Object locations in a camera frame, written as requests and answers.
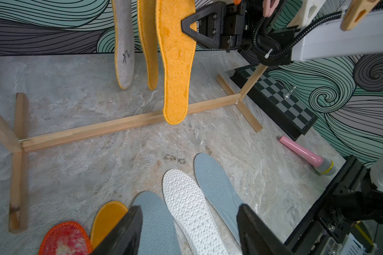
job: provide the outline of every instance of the chess board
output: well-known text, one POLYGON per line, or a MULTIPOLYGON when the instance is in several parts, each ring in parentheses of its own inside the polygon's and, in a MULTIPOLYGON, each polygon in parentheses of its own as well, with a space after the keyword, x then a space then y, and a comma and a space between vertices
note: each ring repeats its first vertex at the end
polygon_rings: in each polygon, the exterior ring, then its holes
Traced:
MULTIPOLYGON (((255 71, 255 65, 235 69, 231 79, 242 87, 255 71)), ((291 139, 296 140, 306 132, 317 120, 317 116, 294 95, 283 98, 287 92, 284 86, 275 81, 267 72, 247 94, 267 115, 271 117, 291 139)))

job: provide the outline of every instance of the gray marble surface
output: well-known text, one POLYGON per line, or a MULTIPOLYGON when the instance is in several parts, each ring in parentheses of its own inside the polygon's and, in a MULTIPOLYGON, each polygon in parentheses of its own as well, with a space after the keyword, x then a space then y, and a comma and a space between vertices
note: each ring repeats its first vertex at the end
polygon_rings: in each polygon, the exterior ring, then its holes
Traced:
MULTIPOLYGON (((26 93, 33 136, 162 109, 161 63, 158 89, 150 91, 144 57, 134 56, 127 90, 117 84, 113 54, 0 57, 0 114, 13 126, 15 93, 26 93)), ((216 75, 246 64, 237 52, 196 52, 190 103, 225 96, 216 75)), ((259 133, 231 105, 187 116, 176 126, 162 122, 30 153, 29 228, 17 235, 7 230, 11 156, 0 145, 0 254, 37 254, 47 231, 68 220, 90 233, 107 201, 130 206, 145 190, 163 198, 164 173, 176 168, 195 180, 193 160, 200 152, 224 167, 240 197, 285 241, 332 177, 315 174, 278 142, 284 132, 250 98, 244 102, 264 126, 259 133)), ((313 128, 298 143, 339 167, 344 163, 313 128)), ((209 207, 229 253, 239 254, 231 232, 209 207)), ((177 232, 183 254, 191 254, 178 227, 177 232)))

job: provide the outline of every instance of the wooden stick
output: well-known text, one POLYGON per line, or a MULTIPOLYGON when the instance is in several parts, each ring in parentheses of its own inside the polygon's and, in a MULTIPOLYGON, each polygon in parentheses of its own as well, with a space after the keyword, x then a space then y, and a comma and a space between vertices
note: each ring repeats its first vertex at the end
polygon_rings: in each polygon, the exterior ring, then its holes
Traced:
POLYGON ((9 211, 9 231, 12 233, 20 233, 26 230, 29 225, 27 161, 26 152, 13 153, 9 211))
POLYGON ((244 86, 240 90, 240 101, 245 97, 245 95, 250 91, 252 86, 258 81, 258 79, 263 75, 263 73, 266 71, 268 66, 265 66, 263 64, 259 64, 257 68, 255 69, 254 73, 250 76, 248 81, 244 84, 244 86))
MULTIPOLYGON (((234 105, 238 102, 240 94, 228 95, 222 98, 215 98, 195 104, 189 104, 189 114, 199 113, 206 110, 217 109, 227 105, 234 105)), ((133 129, 140 126, 146 126, 164 121, 161 110, 152 113, 145 113, 131 117, 125 117, 117 120, 110 120, 102 123, 77 127, 64 131, 38 135, 31 137, 30 140, 23 142, 23 148, 26 152, 33 152, 46 148, 51 148, 67 143, 89 139, 109 133, 133 129)))
POLYGON ((21 151, 21 144, 17 142, 17 136, 2 116, 0 116, 0 143, 12 153, 21 151))
MULTIPOLYGON (((16 94, 14 132, 19 139, 28 136, 29 100, 24 93, 16 94)), ((19 233, 28 228, 28 170, 27 153, 13 153, 11 172, 9 231, 19 233)))
MULTIPOLYGON (((225 81, 223 76, 221 74, 218 74, 216 77, 216 81, 219 83, 219 85, 224 89, 225 93, 227 95, 234 95, 234 90, 230 87, 230 85, 225 81)), ((239 101, 236 104, 237 108, 240 110, 240 112, 244 115, 245 119, 250 123, 252 128, 256 132, 259 132, 263 129, 263 126, 258 122, 258 120, 255 118, 255 116, 251 113, 251 111, 247 108, 247 106, 242 102, 239 101)))

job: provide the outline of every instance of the black corrugated tube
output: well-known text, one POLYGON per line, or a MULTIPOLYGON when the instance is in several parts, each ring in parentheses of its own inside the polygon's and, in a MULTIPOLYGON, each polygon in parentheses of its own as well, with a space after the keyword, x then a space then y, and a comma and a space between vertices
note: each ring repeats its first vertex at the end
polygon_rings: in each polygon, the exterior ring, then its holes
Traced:
MULTIPOLYGON (((372 11, 377 11, 377 10, 381 10, 381 9, 383 9, 383 2, 378 3, 373 8, 372 11)), ((286 55, 291 50, 291 48, 293 48, 293 46, 295 46, 295 44, 297 44, 302 38, 304 38, 314 28, 316 28, 317 26, 319 26, 319 25, 321 25, 321 24, 323 24, 325 22, 339 19, 339 18, 341 18, 341 16, 342 16, 342 11, 338 11, 338 12, 334 12, 334 13, 325 15, 325 16, 323 16, 321 18, 318 18, 316 21, 312 22, 306 28, 304 28, 289 44, 284 46, 280 51, 270 53, 270 56, 267 59, 276 59, 276 58, 280 58, 281 56, 286 55)), ((252 50, 257 55, 260 55, 262 57, 264 57, 267 54, 267 51, 264 50, 263 48, 261 48, 258 45, 258 43, 257 43, 257 35, 258 35, 262 25, 264 24, 264 21, 265 21, 265 18, 262 17, 260 19, 260 21, 257 23, 257 25, 255 25, 255 28, 254 28, 254 30, 252 32, 252 39, 251 39, 252 50)))

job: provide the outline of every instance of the red insole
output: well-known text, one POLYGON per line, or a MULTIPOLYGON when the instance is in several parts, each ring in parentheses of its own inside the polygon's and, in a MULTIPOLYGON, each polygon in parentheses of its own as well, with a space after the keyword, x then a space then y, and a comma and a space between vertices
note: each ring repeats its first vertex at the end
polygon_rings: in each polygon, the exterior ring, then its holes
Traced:
POLYGON ((77 222, 64 222, 48 231, 38 255, 88 255, 91 252, 84 228, 77 222))

